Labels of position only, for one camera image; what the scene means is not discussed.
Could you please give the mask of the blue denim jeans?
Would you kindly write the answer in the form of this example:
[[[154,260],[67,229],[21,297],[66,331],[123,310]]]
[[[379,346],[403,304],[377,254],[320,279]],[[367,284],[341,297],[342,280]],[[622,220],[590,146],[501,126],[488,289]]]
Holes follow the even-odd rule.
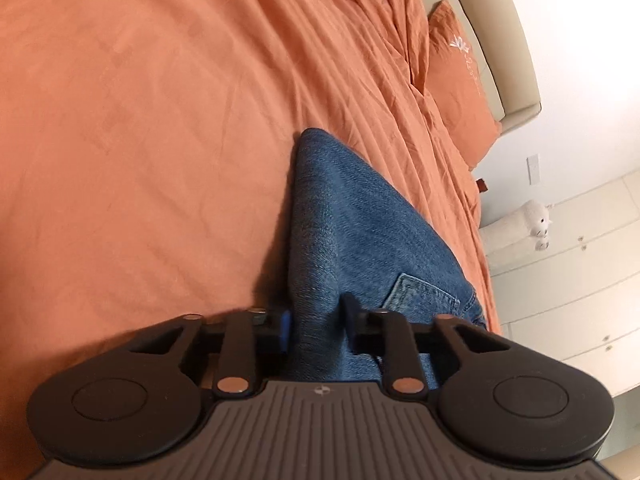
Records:
[[[299,382],[377,380],[348,348],[338,300],[398,311],[411,323],[451,314],[487,325],[476,291],[445,241],[378,172],[329,133],[297,143],[288,259]]]

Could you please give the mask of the white drawer cabinet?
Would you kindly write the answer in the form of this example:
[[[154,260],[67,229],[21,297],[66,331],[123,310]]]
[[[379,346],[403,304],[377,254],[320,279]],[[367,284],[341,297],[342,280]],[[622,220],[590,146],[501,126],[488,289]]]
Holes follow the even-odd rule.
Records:
[[[639,175],[551,209],[551,244],[492,271],[504,336],[600,380],[639,385]]]

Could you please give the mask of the white plush toy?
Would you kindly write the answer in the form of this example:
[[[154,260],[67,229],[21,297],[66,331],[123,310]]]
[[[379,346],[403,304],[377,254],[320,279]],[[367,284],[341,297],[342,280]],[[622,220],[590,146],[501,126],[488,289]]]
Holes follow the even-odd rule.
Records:
[[[551,225],[548,208],[536,200],[529,200],[510,214],[483,226],[480,229],[480,238],[487,255],[523,240],[531,240],[534,249],[541,252],[549,247]]]

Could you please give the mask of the red object beside bed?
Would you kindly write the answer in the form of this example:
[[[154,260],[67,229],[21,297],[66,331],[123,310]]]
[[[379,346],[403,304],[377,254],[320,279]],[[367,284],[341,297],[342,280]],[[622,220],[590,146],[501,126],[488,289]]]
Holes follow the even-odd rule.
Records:
[[[477,188],[478,188],[478,192],[486,193],[488,191],[488,185],[486,184],[484,179],[477,179],[476,180],[476,185],[477,185]]]

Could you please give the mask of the orange duvet cover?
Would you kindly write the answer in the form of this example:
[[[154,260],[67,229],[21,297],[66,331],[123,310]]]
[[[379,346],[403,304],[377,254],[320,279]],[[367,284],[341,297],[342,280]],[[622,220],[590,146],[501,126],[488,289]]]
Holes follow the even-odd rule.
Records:
[[[1,0],[1,474],[49,376],[188,311],[274,304],[294,143],[355,150],[499,326],[480,194],[427,90],[423,0]]]

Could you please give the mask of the orange pillow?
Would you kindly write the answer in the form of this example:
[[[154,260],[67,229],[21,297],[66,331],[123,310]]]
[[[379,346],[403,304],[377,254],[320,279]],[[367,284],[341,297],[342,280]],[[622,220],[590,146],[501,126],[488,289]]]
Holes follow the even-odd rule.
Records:
[[[471,41],[448,0],[428,18],[430,53],[426,86],[452,142],[474,169],[501,133],[491,113]]]

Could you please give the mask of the beige upholstered headboard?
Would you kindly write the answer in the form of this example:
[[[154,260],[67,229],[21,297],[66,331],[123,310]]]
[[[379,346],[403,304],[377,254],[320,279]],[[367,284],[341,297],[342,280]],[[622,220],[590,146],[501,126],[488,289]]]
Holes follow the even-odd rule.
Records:
[[[431,13],[440,0],[423,0]],[[471,41],[480,82],[502,132],[541,112],[537,78],[513,0],[448,0]]]

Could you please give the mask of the white wall socket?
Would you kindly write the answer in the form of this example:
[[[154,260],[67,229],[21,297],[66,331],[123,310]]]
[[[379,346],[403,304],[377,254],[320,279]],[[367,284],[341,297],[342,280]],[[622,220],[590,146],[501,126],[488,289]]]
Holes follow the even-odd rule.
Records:
[[[530,185],[540,183],[540,160],[539,155],[530,155],[526,158],[528,182]]]

